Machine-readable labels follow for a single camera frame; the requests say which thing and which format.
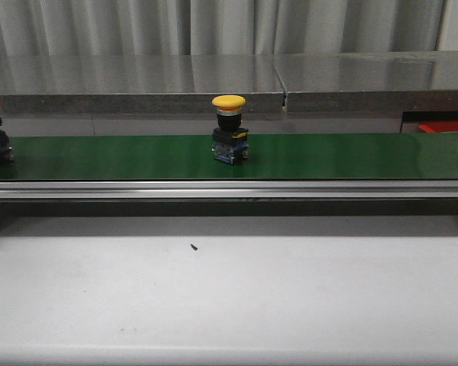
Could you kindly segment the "yellow mushroom push button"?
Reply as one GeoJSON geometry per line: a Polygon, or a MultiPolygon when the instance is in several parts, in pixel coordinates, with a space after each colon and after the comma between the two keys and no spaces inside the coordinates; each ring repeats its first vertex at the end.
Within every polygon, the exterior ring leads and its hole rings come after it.
{"type": "Polygon", "coordinates": [[[245,103],[245,98],[239,95],[219,95],[212,100],[218,119],[218,127],[212,133],[212,155],[229,165],[247,159],[249,130],[241,127],[241,108],[245,103]]]}

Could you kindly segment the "green conveyor belt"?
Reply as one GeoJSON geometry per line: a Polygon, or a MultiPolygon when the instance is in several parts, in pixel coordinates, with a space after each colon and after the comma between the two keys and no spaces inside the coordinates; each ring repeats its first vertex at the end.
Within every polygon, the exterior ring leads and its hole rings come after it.
{"type": "Polygon", "coordinates": [[[0,181],[458,179],[458,133],[252,134],[239,165],[208,135],[11,139],[0,181]]]}

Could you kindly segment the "grey stone counter slab left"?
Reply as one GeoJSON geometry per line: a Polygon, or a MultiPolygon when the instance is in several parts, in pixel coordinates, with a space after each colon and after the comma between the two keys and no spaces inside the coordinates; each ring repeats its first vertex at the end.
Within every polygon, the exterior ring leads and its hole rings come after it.
{"type": "Polygon", "coordinates": [[[285,92],[268,56],[0,56],[6,114],[203,114],[217,95],[266,113],[285,92]]]}

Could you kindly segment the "grey stone counter slab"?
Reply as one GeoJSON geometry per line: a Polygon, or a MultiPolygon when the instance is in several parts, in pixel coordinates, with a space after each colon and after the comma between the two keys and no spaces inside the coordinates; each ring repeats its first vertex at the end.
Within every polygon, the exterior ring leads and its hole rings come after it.
{"type": "Polygon", "coordinates": [[[266,113],[285,92],[268,56],[0,56],[6,114],[203,114],[217,95],[266,113]]]}
{"type": "Polygon", "coordinates": [[[274,56],[288,112],[458,111],[458,51],[274,56]]]}

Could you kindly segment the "red plastic tray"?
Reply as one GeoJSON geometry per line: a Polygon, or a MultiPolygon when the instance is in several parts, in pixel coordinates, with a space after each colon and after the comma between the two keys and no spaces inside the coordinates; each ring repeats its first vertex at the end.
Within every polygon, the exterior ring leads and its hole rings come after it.
{"type": "Polygon", "coordinates": [[[458,120],[425,121],[418,127],[425,133],[458,133],[458,120]]]}

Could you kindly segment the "grey stone counter slab right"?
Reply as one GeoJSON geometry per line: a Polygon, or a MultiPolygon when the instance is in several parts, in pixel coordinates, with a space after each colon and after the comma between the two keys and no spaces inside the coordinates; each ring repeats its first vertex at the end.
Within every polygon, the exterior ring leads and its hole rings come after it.
{"type": "Polygon", "coordinates": [[[274,56],[288,112],[458,111],[458,51],[274,56]]]}

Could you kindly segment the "white pleated curtain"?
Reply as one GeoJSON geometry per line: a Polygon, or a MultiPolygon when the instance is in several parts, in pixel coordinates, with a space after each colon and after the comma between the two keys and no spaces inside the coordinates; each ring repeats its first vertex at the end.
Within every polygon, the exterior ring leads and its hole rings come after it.
{"type": "Polygon", "coordinates": [[[458,50],[458,1],[0,1],[0,55],[458,50]]]}

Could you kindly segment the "aluminium conveyor frame rail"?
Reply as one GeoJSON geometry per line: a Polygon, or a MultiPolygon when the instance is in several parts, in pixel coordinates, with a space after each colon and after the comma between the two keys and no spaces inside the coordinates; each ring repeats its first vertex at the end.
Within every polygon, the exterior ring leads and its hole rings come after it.
{"type": "Polygon", "coordinates": [[[429,236],[458,233],[454,180],[0,181],[12,216],[145,217],[142,233],[429,236]]]}

